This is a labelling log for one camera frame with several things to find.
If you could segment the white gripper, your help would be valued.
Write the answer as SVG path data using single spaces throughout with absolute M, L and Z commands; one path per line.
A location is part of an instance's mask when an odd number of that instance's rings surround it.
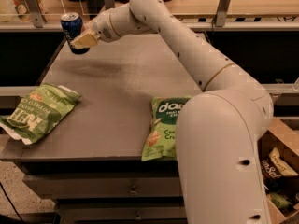
M 98 40 L 110 43 L 119 40 L 120 37 L 114 31 L 111 18 L 111 12 L 105 11 L 99 13 L 95 18 L 88 22 L 87 27 L 81 35 L 71 41 L 75 49 L 86 49 L 98 44 Z

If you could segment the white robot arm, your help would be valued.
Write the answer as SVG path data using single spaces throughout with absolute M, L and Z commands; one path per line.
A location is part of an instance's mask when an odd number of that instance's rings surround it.
M 271 224 L 257 144 L 273 118 L 268 91 L 176 19 L 163 0 L 129 0 L 91 20 L 78 48 L 158 33 L 200 94 L 177 119 L 176 150 L 188 224 Z

